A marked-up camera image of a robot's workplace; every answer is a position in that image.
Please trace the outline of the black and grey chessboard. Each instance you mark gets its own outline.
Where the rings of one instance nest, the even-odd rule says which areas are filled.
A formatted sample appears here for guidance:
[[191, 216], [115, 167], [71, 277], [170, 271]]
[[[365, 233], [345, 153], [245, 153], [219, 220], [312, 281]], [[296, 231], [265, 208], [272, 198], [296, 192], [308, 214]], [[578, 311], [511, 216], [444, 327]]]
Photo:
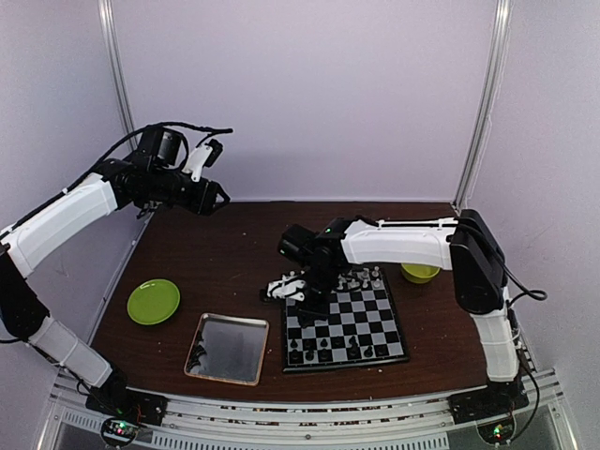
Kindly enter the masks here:
[[[301, 328], [296, 317], [295, 302], [288, 299], [282, 308], [282, 347], [283, 371], [285, 373], [315, 372], [334, 370], [339, 368], [356, 368], [385, 364], [404, 363], [410, 360], [405, 349], [405, 338], [400, 321], [389, 289], [385, 273], [380, 267], [380, 276], [373, 278], [371, 271], [374, 266], [359, 266], [354, 268], [347, 276], [341, 277], [337, 284], [337, 299], [330, 303], [330, 316], [327, 322], [316, 321], [314, 325]], [[362, 279], [360, 273], [364, 267], [370, 271], [369, 279]], [[374, 289], [372, 281], [379, 279], [381, 287]], [[350, 289], [348, 283], [355, 280], [357, 287]], [[369, 281], [369, 287], [362, 289], [363, 280]], [[348, 358], [349, 338], [356, 337], [360, 347], [361, 357], [356, 360]], [[322, 339], [327, 340], [327, 347], [320, 348]], [[339, 348], [332, 347], [332, 340], [337, 338], [343, 344]], [[290, 344], [293, 340], [298, 342], [298, 347], [293, 349]], [[310, 339], [313, 347], [303, 349], [303, 341]], [[385, 345], [388, 354], [379, 356], [377, 347]], [[373, 349], [371, 357], [365, 357], [368, 346]], [[297, 364], [291, 364], [289, 353], [298, 351], [302, 354]], [[314, 359], [307, 361], [307, 351], [314, 352]], [[328, 361], [319, 361], [319, 351], [327, 351]]]

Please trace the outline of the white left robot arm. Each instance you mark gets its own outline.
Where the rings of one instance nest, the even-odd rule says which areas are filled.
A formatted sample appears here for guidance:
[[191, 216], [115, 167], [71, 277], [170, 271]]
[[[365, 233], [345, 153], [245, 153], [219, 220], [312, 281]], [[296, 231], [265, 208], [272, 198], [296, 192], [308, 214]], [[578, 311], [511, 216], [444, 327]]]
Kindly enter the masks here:
[[1, 231], [1, 321], [11, 340], [73, 374], [115, 416], [135, 406], [126, 375], [59, 322], [29, 279], [57, 262], [72, 238], [130, 205], [141, 216], [160, 207], [210, 216], [227, 205], [222, 186], [203, 171], [223, 151], [218, 137], [231, 133], [177, 121], [133, 130], [71, 185]]

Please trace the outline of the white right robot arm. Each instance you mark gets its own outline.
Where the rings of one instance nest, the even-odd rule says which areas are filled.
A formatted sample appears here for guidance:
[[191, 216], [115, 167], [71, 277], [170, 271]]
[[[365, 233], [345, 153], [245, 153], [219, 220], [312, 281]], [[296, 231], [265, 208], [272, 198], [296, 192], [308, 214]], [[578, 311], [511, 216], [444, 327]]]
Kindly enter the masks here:
[[474, 321], [485, 356], [487, 385], [477, 393], [481, 406], [497, 414], [524, 396], [511, 309], [525, 296], [545, 301], [548, 295], [525, 287], [510, 271], [477, 211], [417, 221], [339, 217], [320, 232], [294, 224], [277, 250], [300, 272], [269, 283], [267, 298], [292, 299], [311, 314], [354, 266], [398, 263], [451, 272], [457, 304]]

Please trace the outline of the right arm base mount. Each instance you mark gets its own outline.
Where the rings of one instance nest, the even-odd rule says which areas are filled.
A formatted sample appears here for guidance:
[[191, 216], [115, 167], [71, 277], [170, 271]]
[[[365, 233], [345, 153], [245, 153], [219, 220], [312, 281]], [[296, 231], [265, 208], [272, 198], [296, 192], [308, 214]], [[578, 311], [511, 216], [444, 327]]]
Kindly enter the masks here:
[[448, 405], [456, 425], [475, 423], [479, 438], [493, 446], [508, 445], [517, 436], [515, 412], [530, 404], [526, 394], [509, 397], [488, 389], [454, 394]]

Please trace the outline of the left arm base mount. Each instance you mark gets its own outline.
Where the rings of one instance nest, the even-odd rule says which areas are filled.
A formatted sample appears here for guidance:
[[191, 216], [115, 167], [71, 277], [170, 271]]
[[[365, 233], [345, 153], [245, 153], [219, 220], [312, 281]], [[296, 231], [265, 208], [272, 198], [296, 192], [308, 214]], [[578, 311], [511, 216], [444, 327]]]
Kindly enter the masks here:
[[100, 437], [111, 447], [127, 446], [149, 426], [160, 426], [167, 411], [164, 396], [128, 391], [129, 404], [124, 408], [111, 406], [107, 401], [88, 394], [85, 407], [107, 415], [100, 425]]

